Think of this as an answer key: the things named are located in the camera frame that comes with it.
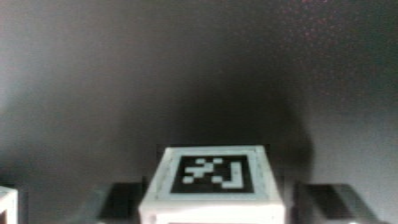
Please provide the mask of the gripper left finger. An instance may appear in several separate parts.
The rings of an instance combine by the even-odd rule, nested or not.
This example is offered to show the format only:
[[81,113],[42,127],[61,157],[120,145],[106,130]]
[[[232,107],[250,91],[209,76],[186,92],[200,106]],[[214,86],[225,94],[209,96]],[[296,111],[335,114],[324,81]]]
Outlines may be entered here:
[[102,183],[93,188],[88,224],[138,224],[140,182]]

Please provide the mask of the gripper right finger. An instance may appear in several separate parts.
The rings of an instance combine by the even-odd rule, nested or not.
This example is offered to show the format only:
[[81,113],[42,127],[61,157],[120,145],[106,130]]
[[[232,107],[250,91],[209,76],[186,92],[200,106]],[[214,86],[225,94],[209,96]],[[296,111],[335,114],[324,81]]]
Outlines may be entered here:
[[379,224],[347,184],[299,184],[294,189],[296,224]]

